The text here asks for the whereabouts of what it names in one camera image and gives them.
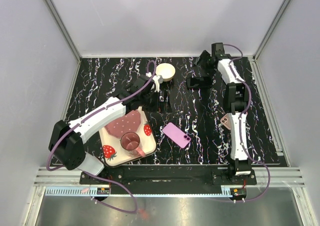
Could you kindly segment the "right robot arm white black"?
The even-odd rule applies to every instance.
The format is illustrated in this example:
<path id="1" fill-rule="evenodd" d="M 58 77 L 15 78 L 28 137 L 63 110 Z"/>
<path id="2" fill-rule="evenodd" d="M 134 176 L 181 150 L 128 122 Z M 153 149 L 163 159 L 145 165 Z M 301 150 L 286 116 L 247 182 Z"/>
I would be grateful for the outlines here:
<path id="1" fill-rule="evenodd" d="M 231 135 L 230 163 L 227 169 L 228 181 L 239 184 L 252 171 L 252 159 L 248 153 L 246 122 L 247 112 L 251 105 L 252 94 L 246 81 L 237 71 L 234 61 L 242 58 L 232 58 L 225 52 L 226 44 L 216 42 L 211 45 L 211 53 L 204 50 L 196 60 L 196 65 L 203 67 L 208 74 L 219 72 L 226 89 L 223 96 L 223 110 L 229 123 Z"/>

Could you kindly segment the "pink phone case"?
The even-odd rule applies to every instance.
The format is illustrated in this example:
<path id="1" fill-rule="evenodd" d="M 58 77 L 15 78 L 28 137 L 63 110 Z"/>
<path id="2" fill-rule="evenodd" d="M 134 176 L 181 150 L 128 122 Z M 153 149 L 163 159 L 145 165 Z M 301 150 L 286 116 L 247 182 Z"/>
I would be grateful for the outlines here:
<path id="1" fill-rule="evenodd" d="M 232 122 L 232 117 L 230 113 L 225 114 L 221 119 L 220 119 L 220 123 L 229 131 L 232 129 L 233 127 L 233 122 Z"/>

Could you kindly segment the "purple phone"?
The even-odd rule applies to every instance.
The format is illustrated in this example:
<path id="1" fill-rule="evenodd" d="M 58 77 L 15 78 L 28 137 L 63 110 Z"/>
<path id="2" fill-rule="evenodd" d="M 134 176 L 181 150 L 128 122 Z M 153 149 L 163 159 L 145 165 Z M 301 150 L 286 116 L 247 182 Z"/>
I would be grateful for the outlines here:
<path id="1" fill-rule="evenodd" d="M 171 139 L 177 146 L 181 149 L 187 147 L 191 141 L 191 137 L 188 136 L 185 132 L 180 130 L 172 122 L 169 122 L 163 129 L 162 132 Z"/>

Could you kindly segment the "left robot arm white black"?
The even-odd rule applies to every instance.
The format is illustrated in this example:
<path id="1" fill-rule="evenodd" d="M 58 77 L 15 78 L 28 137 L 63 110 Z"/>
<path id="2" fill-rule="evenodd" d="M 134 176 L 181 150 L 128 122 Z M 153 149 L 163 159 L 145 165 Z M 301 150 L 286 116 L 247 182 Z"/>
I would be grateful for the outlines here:
<path id="1" fill-rule="evenodd" d="M 132 110 L 142 107 L 155 112 L 159 102 L 156 93 L 163 81 L 160 75 L 140 75 L 133 84 L 115 91 L 105 103 L 86 115 L 70 122 L 58 121 L 49 142 L 46 169 L 54 170 L 50 163 L 52 157 L 56 157 L 67 170 L 81 170 L 90 174 L 95 183 L 103 184 L 108 179 L 105 165 L 86 152 L 84 144 L 102 127 Z"/>

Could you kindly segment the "black phone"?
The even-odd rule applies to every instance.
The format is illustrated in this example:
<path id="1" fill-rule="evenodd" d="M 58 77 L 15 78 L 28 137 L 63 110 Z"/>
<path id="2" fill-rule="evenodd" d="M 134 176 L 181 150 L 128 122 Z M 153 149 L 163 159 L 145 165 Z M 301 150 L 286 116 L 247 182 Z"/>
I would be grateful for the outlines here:
<path id="1" fill-rule="evenodd" d="M 209 76 L 188 77 L 186 79 L 186 87 L 191 90 L 198 90 L 202 88 L 210 88 L 213 80 Z"/>

